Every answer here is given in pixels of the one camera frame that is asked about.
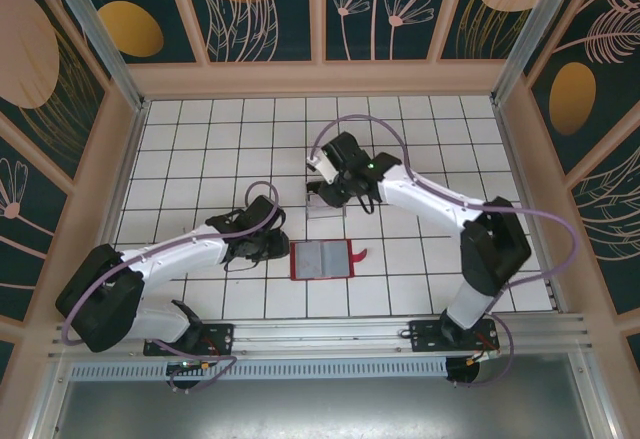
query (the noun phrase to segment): white tile floor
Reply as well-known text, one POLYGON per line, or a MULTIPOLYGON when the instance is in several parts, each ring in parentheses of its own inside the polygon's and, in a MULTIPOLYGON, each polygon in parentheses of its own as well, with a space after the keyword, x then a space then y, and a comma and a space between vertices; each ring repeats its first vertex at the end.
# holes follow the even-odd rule
MULTIPOLYGON (((413 169, 429 179, 472 197, 519 201, 487 97, 162 101, 151 107, 116 247, 131 249, 189 231, 243 206, 247 186, 266 179, 280 192, 284 230, 292 240, 346 237, 356 252, 368 250, 355 266, 356 277, 291 281, 285 258, 249 271, 192 271, 152 296, 184 299, 209 320, 440 313, 463 281, 460 253, 428 221, 390 206, 369 216, 356 205, 347 207, 344 219, 306 220, 305 154, 327 121, 357 113, 388 120, 408 142, 413 169)), ((370 154, 401 157, 391 134, 376 124, 355 121, 339 130, 351 132, 370 154)), ((243 267, 241 261, 232 264, 243 267)), ((539 267, 533 257, 523 271, 539 267)), ((547 286, 538 281, 514 288, 494 310, 542 311, 551 304, 547 286)))

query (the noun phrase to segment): purple cable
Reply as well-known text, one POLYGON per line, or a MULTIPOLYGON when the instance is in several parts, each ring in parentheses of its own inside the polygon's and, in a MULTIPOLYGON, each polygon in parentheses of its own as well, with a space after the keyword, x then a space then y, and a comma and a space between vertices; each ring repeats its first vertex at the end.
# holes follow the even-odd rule
MULTIPOLYGON (((253 226, 245 231, 239 231, 239 232, 230 232, 227 234, 220 234, 220 233, 211 233, 211 234, 201 234, 201 235, 196 235, 196 236, 189 236, 189 237, 185 237, 183 239, 177 239, 175 241, 171 241, 168 242, 156 249, 153 249, 152 251, 150 251, 148 254, 142 253, 139 254, 137 256, 132 257, 131 259, 128 259, 124 262, 122 262, 121 264, 118 264, 116 267, 109 269, 107 272, 105 272, 102 276, 100 276, 98 278, 98 280, 96 280, 96 282, 94 282, 93 284, 91 284, 91 286, 89 286, 89 288, 84 292, 84 294, 82 296, 80 296, 80 299, 78 299, 78 302, 76 302, 76 304, 73 306, 73 308, 71 309, 71 312, 69 313, 69 315, 67 316, 67 319, 64 321, 64 324, 62 326, 62 342, 67 345, 67 346, 77 346, 78 344, 82 344, 83 341, 82 340, 71 340, 69 339, 69 330, 71 329, 71 323, 73 322, 73 320, 76 317, 76 314, 78 314, 78 311, 80 310, 80 308, 84 305, 85 302, 87 302, 87 299, 91 296, 91 294, 93 294, 96 289, 98 289, 100 286, 102 286, 102 284, 104 284, 110 277, 114 276, 116 273, 120 272, 121 270, 132 266, 134 264, 137 264, 138 262, 141 262, 142 260, 146 260, 150 257, 155 256, 156 254, 159 254, 160 252, 164 252, 166 250, 169 250, 173 247, 177 247, 177 246, 181 246, 182 244, 187 244, 192 242, 194 239, 201 239, 201 240, 206 240, 206 239, 232 239, 235 237, 242 237, 242 236, 247 236, 249 234, 252 234, 254 232, 256 232, 257 230, 259 230, 260 228, 262 228, 262 226, 264 226, 265 224, 267 224, 271 218, 273 218, 273 216, 276 214, 276 211, 278 210, 278 201, 280 200, 280 196, 278 195, 278 190, 271 185, 270 183, 266 182, 266 181, 256 181, 253 184, 251 184, 248 189, 247 192, 245 194, 245 203, 248 206, 248 199, 249 199, 249 193, 251 192, 251 190, 259 185, 265 185, 268 186, 272 191, 273 191, 273 196, 274 196, 274 206, 273 209, 271 209, 271 212, 269 212, 269 214, 267 215, 267 217, 260 223, 257 224, 256 226, 253 226)), ((163 345, 162 346, 164 349, 166 349, 167 347, 170 347, 168 345, 163 345)))
MULTIPOLYGON (((452 197, 444 192, 441 192, 437 189, 434 189, 432 187, 430 187, 428 184, 424 184, 423 182, 420 182, 416 176, 414 175, 413 171, 411 170, 411 164, 409 162, 409 149, 407 148, 407 145, 404 143, 404 140, 400 137, 400 135, 390 126, 388 125, 386 122, 384 122, 382 119, 378 119, 377 117, 373 117, 370 116, 368 114, 349 114, 347 116, 342 116, 338 119, 335 119, 333 121, 331 121, 329 124, 327 124, 321 131, 320 134, 318 134, 318 137, 316 138, 315 142, 313 143, 313 147, 311 148, 311 153, 310 156, 311 157, 315 157, 315 152, 318 149, 318 144, 320 143, 320 139, 322 139, 322 136, 325 135, 325 133, 331 129, 333 126, 335 126, 336 124, 338 124, 339 122, 342 121, 351 121, 351 120, 356 120, 356 119, 366 119, 369 121, 373 121, 376 122, 378 124, 380 124, 381 126, 383 126, 385 129, 387 129, 392 135, 393 137, 396 138, 396 140, 398 141, 398 143, 400 144, 400 147, 402 148, 402 154, 404 156, 404 167, 405 170, 407 171, 407 175, 409 176, 409 178, 418 185, 418 187, 420 187, 421 189, 433 194, 434 196, 439 197, 440 199, 444 199, 445 201, 448 201, 456 206, 460 206, 460 207, 466 207, 467 209, 471 209, 474 211, 483 211, 483 212, 497 212, 497 213, 502 213, 502 214, 528 214, 531 216, 538 216, 538 217, 544 217, 546 219, 551 219, 552 221, 555 221, 559 224, 561 224, 562 226, 564 226, 565 229, 567 229, 569 231, 569 233, 571 234, 571 240, 572 240, 572 244, 571 244, 571 252, 569 253, 569 255, 567 256, 567 259, 565 259, 565 261, 548 270, 548 271, 543 271, 539 274, 535 274, 533 276, 530 277, 525 277, 522 279, 518 279, 516 281, 511 282, 510 284, 507 284, 506 287, 514 287, 514 286, 518 286, 520 284, 525 284, 527 282, 532 282, 532 281, 536 281, 538 279, 545 279, 551 276, 554 276, 556 274, 559 274, 561 272, 563 272, 567 267, 569 267, 569 265, 575 260, 576 255, 578 254, 578 233, 576 232, 576 230, 574 229, 574 227, 569 224, 567 221, 565 221, 563 218, 556 216, 555 214, 551 214, 549 212, 544 212, 544 211, 538 211, 536 209, 523 209, 523 208, 512 208, 512 207, 499 207, 499 206, 485 206, 485 205, 476 205, 476 204, 469 204, 469 203, 465 203, 464 201, 461 201, 455 197, 452 197)), ((491 307, 493 306, 493 304, 495 304, 495 301, 497 299, 500 298, 500 296, 502 295, 502 291, 496 296, 496 299, 494 300, 494 302, 492 302, 489 305, 489 309, 491 309, 491 307)))

